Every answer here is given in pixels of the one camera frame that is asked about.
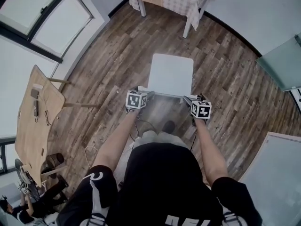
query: person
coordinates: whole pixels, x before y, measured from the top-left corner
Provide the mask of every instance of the person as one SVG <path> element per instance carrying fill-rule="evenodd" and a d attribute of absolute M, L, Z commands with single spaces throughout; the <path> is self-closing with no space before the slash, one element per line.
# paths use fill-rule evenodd
<path fill-rule="evenodd" d="M 67 202 L 66 196 L 62 193 L 62 190 L 69 185 L 61 175 L 57 176 L 59 181 L 49 190 L 47 190 L 37 202 L 31 202 L 29 194 L 24 196 L 21 193 L 21 204 L 18 207 L 13 208 L 5 199 L 0 200 L 0 207 L 2 210 L 24 224 L 35 221 L 36 218 L 43 219 L 46 215 L 52 214 L 55 211 L 53 207 Z M 59 199 L 54 199 L 55 196 L 60 194 Z"/>
<path fill-rule="evenodd" d="M 204 120 L 195 119 L 205 175 L 169 121 L 136 140 L 118 192 L 113 171 L 139 110 L 132 110 L 100 147 L 92 168 L 59 213 L 59 226 L 259 226 L 247 187 L 227 172 Z"/>

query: marker cube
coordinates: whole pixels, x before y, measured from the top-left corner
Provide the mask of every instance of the marker cube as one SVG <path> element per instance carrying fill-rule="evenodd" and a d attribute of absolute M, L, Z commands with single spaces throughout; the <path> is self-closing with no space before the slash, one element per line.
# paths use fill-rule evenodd
<path fill-rule="evenodd" d="M 190 113 L 198 119 L 209 119 L 211 103 L 207 101 L 192 101 Z"/>
<path fill-rule="evenodd" d="M 126 107 L 141 109 L 146 106 L 147 93 L 129 90 L 127 92 Z"/>

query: window frame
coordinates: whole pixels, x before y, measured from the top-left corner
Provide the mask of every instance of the window frame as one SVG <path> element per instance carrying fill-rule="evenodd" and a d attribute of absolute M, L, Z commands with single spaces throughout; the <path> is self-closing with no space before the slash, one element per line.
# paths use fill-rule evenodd
<path fill-rule="evenodd" d="M 3 166 L 3 169 L 0 169 L 0 176 L 6 173 L 16 171 L 15 168 L 10 168 L 10 169 L 7 168 L 6 155 L 5 155 L 5 145 L 14 144 L 15 141 L 16 141 L 16 137 L 0 138 L 0 150 L 1 150 L 0 159 L 2 160 L 2 166 Z"/>
<path fill-rule="evenodd" d="M 53 0 L 48 6 L 44 7 L 41 10 L 41 16 L 38 18 L 38 20 L 32 26 L 32 28 L 28 32 L 28 35 L 23 34 L 22 32 L 18 31 L 17 29 L 3 23 L 2 21 L 0 21 L 0 35 L 61 64 L 63 62 L 63 56 L 65 53 L 63 53 L 62 57 L 58 57 L 57 55 L 54 55 L 54 54 L 50 53 L 49 51 L 32 43 L 32 39 L 34 38 L 36 33 L 39 31 L 40 27 L 43 25 L 43 23 L 46 21 L 46 19 L 49 17 L 49 15 L 59 5 L 59 3 L 61 1 L 62 0 Z M 78 0 L 78 1 L 84 7 L 84 9 L 87 11 L 87 13 L 90 14 L 91 19 L 94 18 L 92 16 L 91 12 L 88 10 L 88 8 L 84 5 L 84 3 L 81 0 Z M 0 9 L 5 2 L 6 2 L 6 0 L 0 0 Z"/>

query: window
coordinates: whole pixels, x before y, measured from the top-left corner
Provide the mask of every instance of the window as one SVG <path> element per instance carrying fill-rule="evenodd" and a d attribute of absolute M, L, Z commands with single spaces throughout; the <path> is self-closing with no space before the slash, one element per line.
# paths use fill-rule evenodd
<path fill-rule="evenodd" d="M 14 143 L 16 137 L 0 138 L 0 175 L 15 171 L 15 158 L 18 158 Z"/>
<path fill-rule="evenodd" d="M 80 0 L 0 0 L 0 35 L 59 63 L 92 18 Z"/>

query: black shirt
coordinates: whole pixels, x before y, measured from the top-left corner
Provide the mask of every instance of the black shirt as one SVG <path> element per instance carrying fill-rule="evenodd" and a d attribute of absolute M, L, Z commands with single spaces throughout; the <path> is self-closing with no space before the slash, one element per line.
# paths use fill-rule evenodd
<path fill-rule="evenodd" d="M 79 225 L 90 218 L 90 179 L 99 190 L 101 207 L 110 206 L 108 226 L 200 226 L 204 220 L 220 226 L 225 219 L 222 205 L 248 225 L 262 222 L 244 184 L 219 178 L 210 190 L 202 181 L 197 160 L 181 146 L 150 143 L 134 149 L 119 193 L 109 168 L 96 166 L 87 175 L 59 214 L 58 225 Z"/>
<path fill-rule="evenodd" d="M 46 216 L 46 214 L 49 213 L 46 206 L 43 203 L 39 202 L 39 201 L 38 202 L 33 202 L 32 207 L 33 207 L 32 216 L 29 216 L 29 214 L 26 211 L 28 209 L 28 204 L 27 203 L 24 206 L 15 207 L 12 215 L 16 219 L 21 221 L 22 223 L 28 224 L 28 223 L 33 222 L 34 218 L 43 218 L 43 217 Z"/>

